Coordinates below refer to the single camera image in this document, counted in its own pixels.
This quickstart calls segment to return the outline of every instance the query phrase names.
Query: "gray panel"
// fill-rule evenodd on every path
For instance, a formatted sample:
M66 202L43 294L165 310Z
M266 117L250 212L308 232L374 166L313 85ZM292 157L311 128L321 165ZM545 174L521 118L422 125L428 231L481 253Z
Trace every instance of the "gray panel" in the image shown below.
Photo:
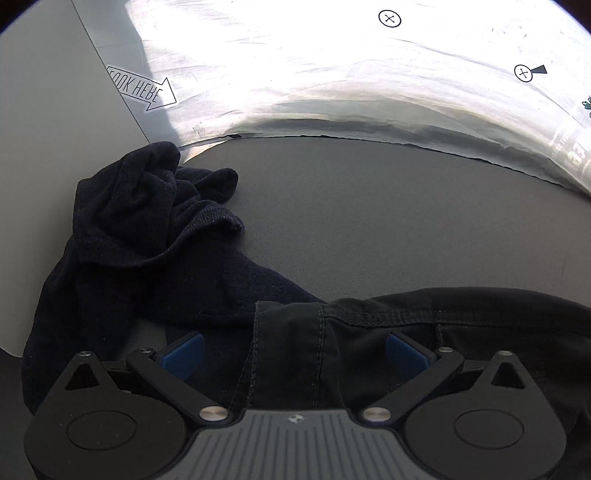
M160 480L434 480L392 432L354 423L344 410L247 410L204 430Z
M0 348L20 356L72 231L76 185L147 143L70 0L0 37Z

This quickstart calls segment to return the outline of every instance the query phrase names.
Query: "logo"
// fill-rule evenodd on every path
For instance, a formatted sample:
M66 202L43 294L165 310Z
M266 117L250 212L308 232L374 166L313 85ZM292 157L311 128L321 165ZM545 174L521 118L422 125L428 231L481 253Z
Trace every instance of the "logo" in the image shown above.
M287 417L287 420L289 420L292 423L298 424L301 423L305 420L306 418L303 417L302 415L300 415L299 413L294 413L293 415L290 415L289 417Z

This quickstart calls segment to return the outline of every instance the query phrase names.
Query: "arrow sticker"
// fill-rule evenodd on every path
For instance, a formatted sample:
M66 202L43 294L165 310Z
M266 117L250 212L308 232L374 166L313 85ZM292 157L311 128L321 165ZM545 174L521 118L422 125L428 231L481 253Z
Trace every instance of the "arrow sticker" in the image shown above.
M177 103L167 78L162 83L158 83L136 73L111 66L107 67L107 72L121 95L127 95L148 104L146 112Z

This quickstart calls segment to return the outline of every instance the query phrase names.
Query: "circular cap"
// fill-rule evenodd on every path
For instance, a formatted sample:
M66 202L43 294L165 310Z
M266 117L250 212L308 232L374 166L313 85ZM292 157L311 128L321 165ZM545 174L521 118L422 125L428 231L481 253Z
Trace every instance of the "circular cap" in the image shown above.
M469 411L454 424L457 436L473 447L499 450L523 437L523 424L513 415L499 410Z
M228 411L224 407L212 405L210 407L202 408L199 416L206 421L220 421L228 417Z
M392 413L387 408L370 407L363 411L363 417L371 422L388 421L392 417Z
M134 419L118 411L92 411L74 419L67 429L70 441L85 450L111 450L134 436Z

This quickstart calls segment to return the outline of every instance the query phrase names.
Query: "gray table surface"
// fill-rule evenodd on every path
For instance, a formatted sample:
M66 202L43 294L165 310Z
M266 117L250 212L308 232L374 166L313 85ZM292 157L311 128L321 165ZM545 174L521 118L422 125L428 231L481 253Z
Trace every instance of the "gray table surface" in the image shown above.
M243 252L326 301L491 286L591 306L591 199L562 187L452 155L331 138L232 140L186 166L234 168L227 207L246 225ZM125 350L164 341L162 328L141 324ZM28 480L20 362L0 353L0 479Z

